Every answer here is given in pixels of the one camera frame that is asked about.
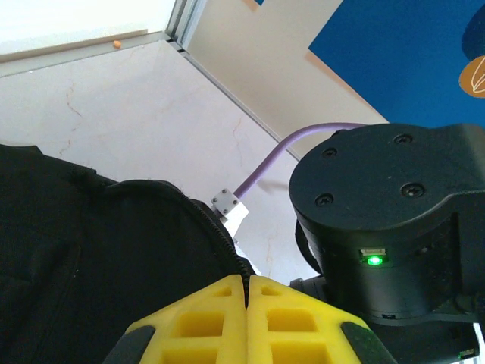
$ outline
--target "black backpack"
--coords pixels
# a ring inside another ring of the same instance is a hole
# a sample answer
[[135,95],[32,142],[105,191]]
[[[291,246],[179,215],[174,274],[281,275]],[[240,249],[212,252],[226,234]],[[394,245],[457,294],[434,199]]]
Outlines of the black backpack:
[[0,146],[0,362],[100,363],[127,327],[250,264],[164,181]]

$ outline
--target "blue panel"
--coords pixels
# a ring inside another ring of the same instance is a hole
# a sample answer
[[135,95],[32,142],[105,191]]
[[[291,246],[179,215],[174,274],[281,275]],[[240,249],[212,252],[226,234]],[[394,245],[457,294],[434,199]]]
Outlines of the blue panel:
[[472,18],[477,27],[485,24],[477,19],[483,4],[344,0],[310,50],[390,122],[485,126],[485,99],[469,96],[458,84],[469,63],[467,49],[485,54],[485,33],[473,46],[463,38]]

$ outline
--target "purple cable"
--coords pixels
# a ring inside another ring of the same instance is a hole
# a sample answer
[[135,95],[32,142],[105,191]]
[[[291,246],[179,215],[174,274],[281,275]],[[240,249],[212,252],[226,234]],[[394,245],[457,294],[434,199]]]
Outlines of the purple cable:
[[275,163],[278,157],[291,146],[295,141],[300,140],[307,135],[318,133],[321,131],[335,132],[337,130],[351,130],[357,127],[363,127],[365,124],[354,124],[354,123],[328,123],[328,124],[316,124],[310,125],[309,127],[303,127],[291,133],[285,139],[281,140],[278,145],[271,151],[270,154],[264,159],[264,161],[251,173],[249,177],[246,178],[242,184],[237,187],[236,195],[237,198],[241,199],[246,195],[246,193],[253,187],[257,182],[263,177],[264,173]]

